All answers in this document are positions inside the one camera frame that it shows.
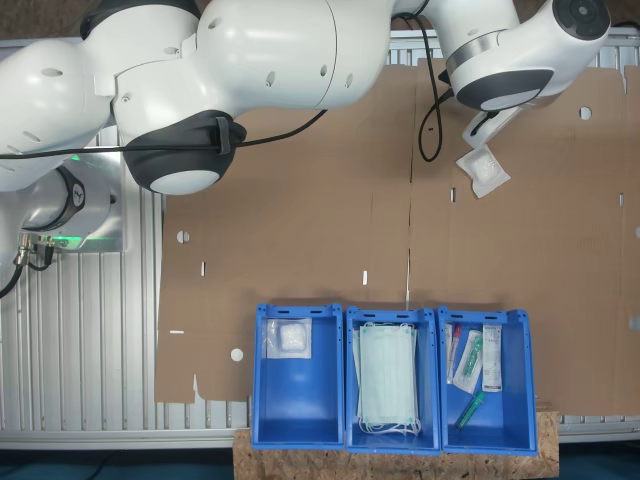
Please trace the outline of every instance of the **sterile gauze packet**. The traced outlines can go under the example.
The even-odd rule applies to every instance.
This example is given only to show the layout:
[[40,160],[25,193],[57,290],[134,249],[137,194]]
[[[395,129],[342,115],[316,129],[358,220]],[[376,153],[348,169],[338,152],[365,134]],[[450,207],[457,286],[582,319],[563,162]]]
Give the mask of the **sterile gauze packet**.
[[456,164],[473,180],[473,192],[478,198],[491,193],[511,179],[486,145],[469,152]]
[[267,358],[311,358],[311,319],[270,318]]
[[462,352],[460,365],[453,377],[453,384],[473,395],[482,371],[482,332],[470,330],[467,344]]

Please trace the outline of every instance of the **blue bin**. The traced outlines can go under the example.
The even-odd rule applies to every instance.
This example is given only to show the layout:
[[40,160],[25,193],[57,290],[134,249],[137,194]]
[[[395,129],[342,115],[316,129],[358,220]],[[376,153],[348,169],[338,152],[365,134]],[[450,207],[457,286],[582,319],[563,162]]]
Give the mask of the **blue bin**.
[[[351,453],[392,453],[410,455],[440,454],[440,417],[438,404],[438,369],[436,322],[433,310],[381,311],[347,310],[347,450]],[[371,435],[358,424],[358,379],[353,359],[353,330],[367,322],[410,323],[415,325],[416,384],[418,413],[422,429],[418,436],[401,433]]]
[[[270,318],[311,318],[311,359],[266,358]],[[344,448],[342,307],[258,305],[253,382],[254,449]]]
[[[527,313],[522,310],[461,312],[440,307],[437,318],[443,450],[449,453],[536,456],[536,395]],[[461,327],[460,344],[454,360],[456,369],[469,330],[482,331],[483,324],[502,325],[502,392],[486,393],[484,403],[461,431],[456,428],[456,421],[473,397],[452,384],[447,385],[446,323],[459,323]],[[481,390],[482,375],[478,378],[476,393]]]

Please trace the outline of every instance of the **green syringe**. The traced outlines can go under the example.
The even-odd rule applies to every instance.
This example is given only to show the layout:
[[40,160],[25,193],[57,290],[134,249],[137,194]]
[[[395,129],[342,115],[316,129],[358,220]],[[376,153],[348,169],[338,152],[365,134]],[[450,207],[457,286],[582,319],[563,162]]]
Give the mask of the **green syringe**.
[[458,430],[462,430],[467,423],[469,423],[469,420],[471,420],[471,417],[473,417],[473,414],[476,413],[476,410],[480,405],[482,405],[483,401],[484,392],[480,391],[478,392],[478,395],[473,397],[473,400],[471,400],[469,405],[467,405],[467,408],[462,412],[462,415],[460,415],[460,418],[458,418],[458,421],[456,422],[456,428]]

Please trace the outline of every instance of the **wooden board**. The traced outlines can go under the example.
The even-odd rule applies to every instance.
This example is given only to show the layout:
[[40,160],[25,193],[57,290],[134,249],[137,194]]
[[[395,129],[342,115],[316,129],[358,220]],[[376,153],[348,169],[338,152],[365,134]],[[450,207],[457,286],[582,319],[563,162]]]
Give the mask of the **wooden board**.
[[360,480],[464,478],[525,479],[557,477],[558,412],[538,401],[538,456],[362,455],[343,451],[253,450],[251,432],[236,432],[233,467],[236,480]]

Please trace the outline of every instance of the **packaged medical item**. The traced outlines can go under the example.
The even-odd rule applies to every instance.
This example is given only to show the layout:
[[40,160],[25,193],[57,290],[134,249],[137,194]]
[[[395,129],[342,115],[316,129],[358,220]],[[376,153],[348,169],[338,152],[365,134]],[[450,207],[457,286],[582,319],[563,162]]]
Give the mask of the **packaged medical item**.
[[451,341],[453,338],[453,325],[450,323],[445,323],[444,325],[444,336],[447,339],[446,347],[447,347],[447,383],[451,383],[449,381],[449,367],[451,366]]
[[478,198],[491,193],[511,179],[486,145],[469,152],[456,163],[473,180],[473,192]]
[[411,325],[368,323],[359,331],[360,429],[370,434],[420,432]]
[[482,326],[482,390],[502,391],[502,325]]
[[460,343],[460,325],[456,325],[453,332],[450,345],[447,347],[447,383],[453,382],[453,362],[456,360],[456,353],[458,352],[458,344]]
[[482,405],[482,402],[484,402],[484,392],[478,392],[478,395],[473,397],[473,400],[469,402],[467,408],[464,409],[464,412],[462,412],[462,415],[458,418],[458,421],[456,422],[456,428],[458,430],[462,430],[466,427],[469,420],[471,420],[471,417],[473,417],[473,414],[476,413],[478,407]]
[[270,318],[267,358],[311,358],[311,319]]
[[478,330],[469,331],[467,344],[462,352],[460,365],[456,375],[453,377],[453,384],[461,390],[473,395],[478,383],[478,377],[482,371],[482,332]]

